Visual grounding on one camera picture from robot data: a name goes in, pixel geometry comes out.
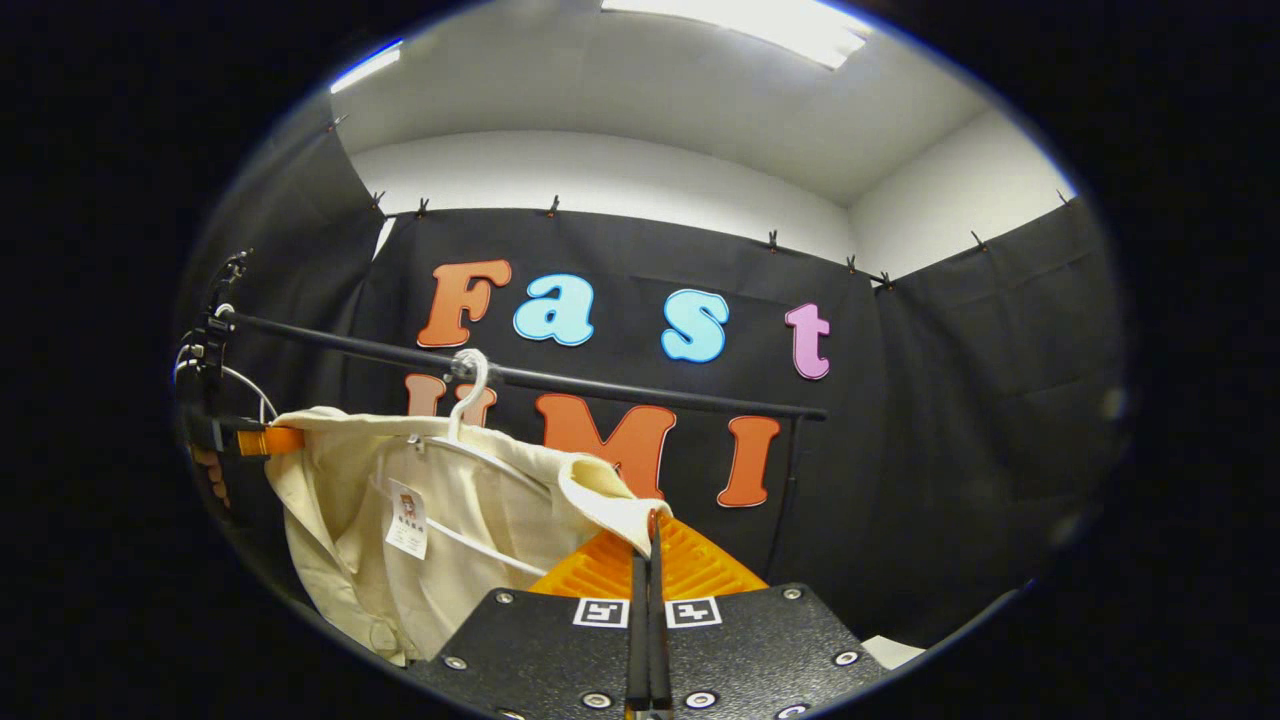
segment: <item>hanger hook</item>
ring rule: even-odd
[[[484,389],[489,386],[489,359],[484,352],[474,347],[460,350],[453,356],[454,361],[470,365],[475,369],[476,377],[471,386],[471,392],[453,406],[449,413],[449,439],[457,442],[458,432],[462,428],[462,414],[484,397]]]

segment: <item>orange gripper part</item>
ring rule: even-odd
[[[769,585],[698,530],[662,516],[662,598],[691,600]],[[562,560],[531,592],[561,597],[631,597],[631,544],[608,530]]]

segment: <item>light blue letter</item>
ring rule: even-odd
[[[547,297],[559,291],[557,297]],[[529,300],[516,310],[512,322],[520,337],[556,338],[570,347],[586,342],[595,328],[588,322],[595,290],[577,275],[544,275],[529,283]]]
[[[662,348],[672,360],[708,363],[724,350],[724,299],[699,290],[677,290],[662,309],[673,331],[663,331]]]

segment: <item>white hanger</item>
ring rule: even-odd
[[[460,400],[458,404],[453,406],[453,411],[449,413],[449,428],[447,437],[424,438],[415,436],[416,441],[415,438],[410,438],[410,442],[430,445],[434,447],[448,450],[449,452],[466,455],[467,457],[479,460],[480,462],[489,465],[490,468],[498,470],[499,473],[515,480],[518,480],[520,483],[538,491],[543,496],[550,497],[552,495],[550,488],[535,480],[529,473],[525,473],[524,470],[516,468],[515,465],[511,465],[509,462],[502,460],[500,457],[494,457],[488,452],[465,445],[461,439],[458,439],[462,428],[462,414],[466,413],[467,407],[475,405],[484,396],[485,387],[489,383],[489,360],[484,356],[483,352],[480,352],[479,350],[472,350],[470,347],[458,351],[458,354],[454,355],[454,357],[463,364],[474,366],[476,370],[476,379],[475,384],[471,387],[471,392],[466,397]]]
[[[479,460],[480,462],[484,462],[485,465],[489,465],[490,468],[497,469],[498,471],[503,473],[504,475],[508,475],[508,477],[511,477],[511,478],[513,478],[513,479],[516,479],[516,480],[518,480],[518,482],[521,482],[521,483],[524,483],[524,484],[526,484],[526,486],[536,489],[541,495],[544,495],[547,497],[550,497],[550,492],[552,492],[550,488],[548,488],[543,483],[539,483],[538,480],[535,480],[529,473],[525,473],[524,470],[516,468],[515,465],[511,465],[509,462],[507,462],[506,460],[502,460],[500,457],[495,457],[495,456],[489,455],[489,454],[486,454],[486,452],[484,452],[481,450],[477,450],[475,447],[465,445],[458,438],[458,436],[461,434],[461,429],[462,429],[462,414],[466,413],[467,407],[475,405],[476,401],[479,401],[483,397],[485,387],[489,383],[489,360],[479,350],[471,350],[471,348],[466,348],[466,350],[460,351],[454,357],[457,360],[460,360],[461,363],[463,363],[463,364],[474,366],[475,370],[476,370],[476,379],[475,379],[474,387],[471,388],[471,392],[466,397],[463,397],[462,400],[460,400],[458,404],[453,406],[453,411],[449,413],[449,427],[448,427],[448,434],[447,434],[447,437],[421,437],[421,436],[413,434],[413,436],[410,436],[410,438],[408,438],[410,445],[417,446],[419,451],[422,451],[422,448],[425,446],[430,445],[433,447],[439,447],[439,448],[447,450],[449,452],[456,452],[458,455],[465,455],[465,456],[471,457],[474,460]],[[522,570],[525,573],[529,573],[529,574],[532,574],[532,575],[538,575],[538,577],[544,577],[548,573],[548,570],[544,570],[541,568],[534,568],[532,565],[529,565],[526,562],[521,562],[520,560],[516,560],[515,557],[509,557],[509,556],[507,556],[507,555],[504,555],[502,552],[498,552],[495,550],[485,547],[485,546],[477,543],[476,541],[474,541],[474,539],[471,539],[471,538],[468,538],[468,537],[466,537],[466,536],[463,536],[461,533],[457,533],[454,530],[451,530],[449,528],[445,528],[444,525],[436,523],[435,520],[433,520],[430,518],[424,518],[424,520],[426,521],[426,524],[431,525],[433,528],[435,528],[436,530],[444,533],[445,536],[453,538],[454,541],[461,542],[462,544],[465,544],[465,546],[467,546],[467,547],[470,547],[470,548],[472,548],[472,550],[475,550],[477,552],[488,555],[489,557],[493,557],[494,560],[498,560],[499,562],[504,562],[507,565],[511,565],[512,568],[516,568],[518,570]]]

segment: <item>white wall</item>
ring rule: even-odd
[[[385,213],[550,208],[692,225],[844,263],[849,214],[778,178],[708,155],[572,132],[483,132],[378,147],[351,159]]]
[[[849,209],[860,270],[902,277],[1061,206],[1075,190],[1025,133],[988,110]]]

